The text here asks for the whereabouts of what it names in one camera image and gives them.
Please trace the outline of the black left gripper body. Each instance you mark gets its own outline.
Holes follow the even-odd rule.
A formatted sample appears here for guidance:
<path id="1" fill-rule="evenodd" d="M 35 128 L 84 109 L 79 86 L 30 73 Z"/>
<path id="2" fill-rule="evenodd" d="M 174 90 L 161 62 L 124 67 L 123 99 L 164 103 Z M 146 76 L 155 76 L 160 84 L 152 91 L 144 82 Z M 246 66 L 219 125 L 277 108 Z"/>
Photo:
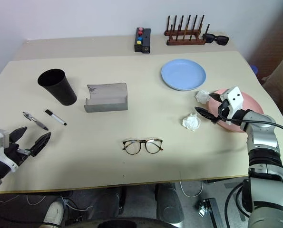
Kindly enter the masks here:
<path id="1" fill-rule="evenodd" d="M 13 142 L 9 143 L 8 148 L 4 149 L 5 155 L 20 166 L 31 155 L 31 151 L 28 149 L 20 149 L 19 145 Z"/>

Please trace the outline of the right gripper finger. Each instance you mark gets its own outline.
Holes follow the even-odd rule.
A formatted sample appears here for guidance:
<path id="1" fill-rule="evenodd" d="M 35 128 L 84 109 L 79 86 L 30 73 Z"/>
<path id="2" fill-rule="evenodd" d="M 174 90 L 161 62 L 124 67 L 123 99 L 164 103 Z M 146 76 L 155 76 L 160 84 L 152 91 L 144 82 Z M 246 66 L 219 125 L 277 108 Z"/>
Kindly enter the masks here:
<path id="1" fill-rule="evenodd" d="M 209 96 L 218 102 L 222 102 L 221 95 L 217 93 L 210 93 Z"/>
<path id="2" fill-rule="evenodd" d="M 210 120 L 212 123 L 217 123 L 219 121 L 219 117 L 215 117 L 213 114 L 209 113 L 206 109 L 201 107 L 195 107 L 195 110 L 204 118 Z"/>

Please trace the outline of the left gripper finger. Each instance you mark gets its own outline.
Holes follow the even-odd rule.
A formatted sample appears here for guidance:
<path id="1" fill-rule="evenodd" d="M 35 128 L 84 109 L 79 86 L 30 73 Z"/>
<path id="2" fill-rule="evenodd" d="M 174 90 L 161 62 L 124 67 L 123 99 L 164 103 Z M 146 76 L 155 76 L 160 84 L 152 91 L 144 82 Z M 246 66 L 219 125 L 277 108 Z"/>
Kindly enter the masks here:
<path id="1" fill-rule="evenodd" d="M 39 152 L 47 145 L 50 140 L 51 132 L 48 132 L 42 136 L 40 136 L 34 143 L 34 145 L 30 148 L 30 155 L 35 157 L 39 154 Z"/>
<path id="2" fill-rule="evenodd" d="M 17 142 L 24 135 L 26 130 L 27 130 L 27 127 L 21 127 L 21 128 L 18 128 L 18 129 L 15 129 L 14 131 L 12 131 L 9 134 L 9 142 L 10 143 Z"/>

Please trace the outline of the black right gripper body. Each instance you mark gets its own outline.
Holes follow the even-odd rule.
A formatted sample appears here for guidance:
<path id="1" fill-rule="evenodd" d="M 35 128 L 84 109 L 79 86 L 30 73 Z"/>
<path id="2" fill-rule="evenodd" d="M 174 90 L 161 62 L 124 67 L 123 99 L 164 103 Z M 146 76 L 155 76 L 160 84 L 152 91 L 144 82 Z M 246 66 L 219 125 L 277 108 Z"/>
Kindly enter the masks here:
<path id="1" fill-rule="evenodd" d="M 218 107 L 218 116 L 214 117 L 211 122 L 217 123 L 219 120 L 226 122 L 228 115 L 230 113 L 229 102 L 227 100 L 222 101 L 222 103 Z"/>

